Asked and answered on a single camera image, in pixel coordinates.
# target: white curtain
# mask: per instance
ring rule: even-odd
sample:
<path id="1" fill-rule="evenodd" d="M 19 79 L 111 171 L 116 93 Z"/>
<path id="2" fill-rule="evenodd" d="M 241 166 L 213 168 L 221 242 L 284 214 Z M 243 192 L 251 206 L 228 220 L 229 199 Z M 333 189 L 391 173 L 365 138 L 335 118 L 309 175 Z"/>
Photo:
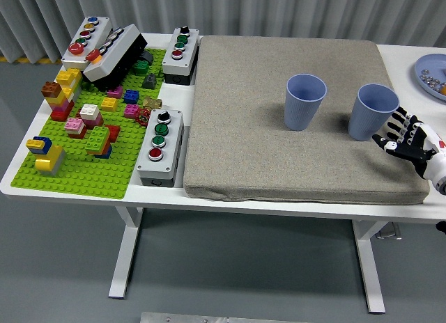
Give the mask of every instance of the white curtain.
<path id="1" fill-rule="evenodd" d="M 345 38 L 446 47 L 446 0 L 0 0 L 0 51 L 60 58 L 86 16 L 171 33 Z"/>

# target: blue plate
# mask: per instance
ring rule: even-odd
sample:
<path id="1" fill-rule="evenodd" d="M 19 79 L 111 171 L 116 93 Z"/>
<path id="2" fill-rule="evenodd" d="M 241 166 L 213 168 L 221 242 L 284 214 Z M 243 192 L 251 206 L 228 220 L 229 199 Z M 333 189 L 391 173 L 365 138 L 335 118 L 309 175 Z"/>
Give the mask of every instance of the blue plate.
<path id="1" fill-rule="evenodd" d="M 446 95 L 442 95 L 425 84 L 420 76 L 423 70 L 429 70 L 428 76 L 433 77 L 433 79 L 438 79 L 440 83 L 446 82 L 446 55 L 443 54 L 429 54 L 421 57 L 415 64 L 415 77 L 420 83 L 421 87 L 432 94 L 438 99 L 446 101 Z"/>

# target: robotic hand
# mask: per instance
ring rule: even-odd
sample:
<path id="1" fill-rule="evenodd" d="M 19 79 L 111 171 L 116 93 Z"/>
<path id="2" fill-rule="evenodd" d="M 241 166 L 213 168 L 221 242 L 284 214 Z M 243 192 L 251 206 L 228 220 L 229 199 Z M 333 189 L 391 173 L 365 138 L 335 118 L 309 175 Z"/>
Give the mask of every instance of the robotic hand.
<path id="1" fill-rule="evenodd" d="M 399 107 L 392 117 L 401 123 L 401 126 L 388 123 L 387 126 L 393 131 L 387 133 L 389 139 L 374 134 L 373 140 L 387 154 L 411 161 L 418 175 L 432 181 L 435 189 L 446 196 L 445 142 L 429 125 L 402 107 Z"/>

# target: white table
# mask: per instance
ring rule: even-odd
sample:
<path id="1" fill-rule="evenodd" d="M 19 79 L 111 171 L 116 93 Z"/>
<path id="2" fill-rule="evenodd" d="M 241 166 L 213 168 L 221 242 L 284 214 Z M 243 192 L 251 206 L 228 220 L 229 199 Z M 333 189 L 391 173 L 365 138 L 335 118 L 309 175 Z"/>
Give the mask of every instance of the white table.
<path id="1" fill-rule="evenodd" d="M 160 49 L 167 47 L 171 37 L 164 34 L 144 34 L 144 36 L 149 47 Z M 446 104 L 418 86 L 413 72 L 413 66 L 419 57 L 433 53 L 446 54 L 446 49 L 389 45 L 379 45 L 378 48 L 394 89 L 400 97 L 401 105 L 407 110 L 416 113 L 420 120 L 430 124 L 440 136 L 446 137 Z M 185 146 L 187 145 L 189 132 L 188 127 L 190 126 L 194 104 L 194 86 L 163 84 L 159 98 L 163 100 L 163 108 L 178 109 L 184 115 L 185 138 L 174 188 L 142 186 L 136 171 L 132 174 L 128 190 L 122 200 L 11 187 L 10 183 L 28 153 L 28 149 L 25 146 L 26 140 L 32 139 L 41 131 L 50 115 L 50 107 L 45 101 L 40 106 L 0 183 L 0 190 L 9 198 L 115 206 L 126 227 L 114 277 L 111 282 L 109 297 L 122 299 L 125 295 L 134 246 L 137 241 L 144 207 L 353 220 L 367 304 L 371 313 L 384 313 L 385 307 L 370 238 L 386 223 L 391 221 L 437 223 L 446 220 L 446 196 L 441 196 L 433 187 L 431 187 L 431 192 L 422 205 L 408 206 L 275 203 L 268 201 L 228 203 L 189 198 L 183 188 L 182 179 L 185 163 Z"/>

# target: plastic cup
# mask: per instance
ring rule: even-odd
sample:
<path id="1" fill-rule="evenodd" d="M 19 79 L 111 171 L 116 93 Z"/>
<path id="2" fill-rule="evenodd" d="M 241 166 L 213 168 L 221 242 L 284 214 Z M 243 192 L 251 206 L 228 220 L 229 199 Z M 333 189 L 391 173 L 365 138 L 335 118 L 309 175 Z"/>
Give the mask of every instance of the plastic cup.
<path id="1" fill-rule="evenodd" d="M 296 131 L 304 130 L 312 121 L 327 86 L 312 74 L 297 74 L 286 82 L 285 125 Z"/>
<path id="2" fill-rule="evenodd" d="M 399 106 L 397 94 L 380 84 L 363 85 L 353 105 L 348 134 L 358 141 L 368 141 Z"/>

